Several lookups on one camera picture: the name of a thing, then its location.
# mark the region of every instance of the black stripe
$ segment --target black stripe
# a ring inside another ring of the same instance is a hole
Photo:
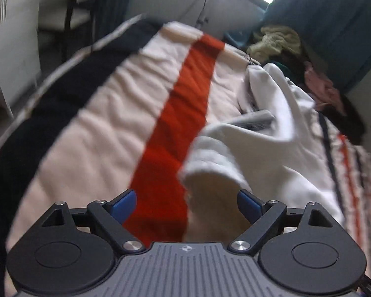
[[[94,51],[50,87],[31,117],[16,129],[1,148],[0,295],[3,295],[5,240],[19,202],[40,161],[61,131],[115,68],[143,48],[161,27],[162,23],[156,21],[138,21],[103,49]]]
[[[331,156],[331,143],[330,143],[330,138],[328,136],[328,126],[327,126],[327,122],[325,121],[325,117],[323,116],[322,113],[319,113],[319,123],[322,127],[322,130],[323,130],[323,145],[325,147],[325,155],[327,156],[328,168],[330,170],[331,177],[334,181],[335,194],[337,195],[337,201],[338,201],[339,207],[341,208],[342,214],[345,218],[345,224],[346,224],[346,215],[345,215],[345,210],[343,208],[342,195],[341,195],[341,192],[339,190],[337,173],[335,171],[333,158]]]
[[[368,211],[369,211],[368,210],[368,193],[367,193],[366,188],[364,187],[363,168],[362,168],[362,165],[361,165],[360,153],[358,152],[358,150],[356,148],[354,149],[354,151],[356,153],[357,168],[358,168],[359,175],[360,175],[359,176],[360,185],[363,188],[364,211],[366,213],[366,224],[367,224],[368,241],[369,241],[368,253],[370,254],[370,263],[371,263],[371,221],[370,221],[370,218],[368,216]]]

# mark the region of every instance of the pile of clothes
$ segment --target pile of clothes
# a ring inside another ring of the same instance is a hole
[[[361,145],[366,129],[356,109],[333,82],[313,67],[298,34],[283,25],[266,25],[254,33],[246,52],[262,66],[272,63],[285,77],[316,102],[315,110],[326,116],[353,145]]]

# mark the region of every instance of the red stripe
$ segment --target red stripe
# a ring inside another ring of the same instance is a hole
[[[359,247],[362,246],[362,237],[361,237],[361,227],[360,227],[360,213],[359,213],[359,198],[357,197],[352,178],[350,177],[350,163],[349,163],[349,154],[348,148],[346,145],[347,137],[345,135],[339,134],[339,139],[342,141],[341,151],[343,154],[343,163],[346,167],[346,177],[348,179],[349,191],[352,196],[352,204],[354,209],[354,219],[355,219],[355,226],[356,226],[356,242]]]
[[[181,241],[185,232],[187,205],[177,172],[206,124],[210,80],[223,48],[223,42],[208,35],[191,46],[133,175],[130,187],[137,193],[137,207],[125,228],[146,246]]]

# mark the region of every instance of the triangular cutout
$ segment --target triangular cutout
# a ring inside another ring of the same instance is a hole
[[[311,216],[308,223],[310,226],[322,226],[325,228],[332,228],[333,226],[319,210],[311,211]]]
[[[54,210],[48,219],[43,223],[43,226],[62,226],[64,225],[64,218],[61,209]]]

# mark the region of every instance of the gray ribbed plate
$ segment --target gray ribbed plate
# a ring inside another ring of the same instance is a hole
[[[19,297],[28,297],[21,293]],[[113,275],[79,297],[289,297],[253,258],[220,243],[154,243],[141,255],[123,257]]]

